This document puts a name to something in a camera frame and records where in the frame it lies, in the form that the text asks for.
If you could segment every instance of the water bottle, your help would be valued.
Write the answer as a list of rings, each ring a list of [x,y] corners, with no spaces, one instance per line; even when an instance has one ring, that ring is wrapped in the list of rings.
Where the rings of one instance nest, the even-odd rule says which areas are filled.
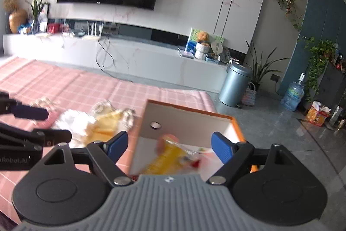
[[[292,82],[286,91],[284,98],[281,100],[281,105],[287,110],[294,112],[304,96],[303,80],[305,74],[302,73],[299,82]]]

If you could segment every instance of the white box with orange trim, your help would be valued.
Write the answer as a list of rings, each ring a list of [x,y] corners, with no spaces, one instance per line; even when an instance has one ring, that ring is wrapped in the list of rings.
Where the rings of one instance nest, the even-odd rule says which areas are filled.
[[[203,180],[207,180],[223,165],[211,149],[214,132],[220,132],[233,143],[245,141],[233,117],[153,100],[148,100],[136,130],[138,141],[130,174],[138,174],[157,157],[157,141],[165,134],[176,136],[179,143],[190,150],[207,149],[198,168]]]

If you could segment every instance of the red box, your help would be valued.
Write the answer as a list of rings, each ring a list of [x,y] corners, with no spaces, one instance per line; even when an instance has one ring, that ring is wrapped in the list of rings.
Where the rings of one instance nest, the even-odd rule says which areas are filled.
[[[60,24],[48,24],[47,26],[47,32],[48,33],[59,33],[60,32]]]

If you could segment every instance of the teal wall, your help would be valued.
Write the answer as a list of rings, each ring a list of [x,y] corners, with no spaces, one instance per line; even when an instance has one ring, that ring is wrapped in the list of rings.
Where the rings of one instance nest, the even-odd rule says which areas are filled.
[[[315,37],[316,40],[332,40],[339,44],[346,55],[346,4],[343,0],[308,0],[302,37]],[[310,54],[304,49],[305,42],[298,41],[292,54],[279,92],[285,93],[292,81],[297,81],[306,72]]]

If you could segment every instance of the gray ribbed gripper base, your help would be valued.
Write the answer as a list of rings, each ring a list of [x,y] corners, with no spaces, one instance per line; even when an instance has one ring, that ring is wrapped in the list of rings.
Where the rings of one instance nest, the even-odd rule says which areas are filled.
[[[228,189],[202,181],[199,175],[142,175],[127,187],[112,189],[93,215],[66,226],[34,226],[15,231],[326,231],[313,220],[299,226],[274,226],[246,214]]]

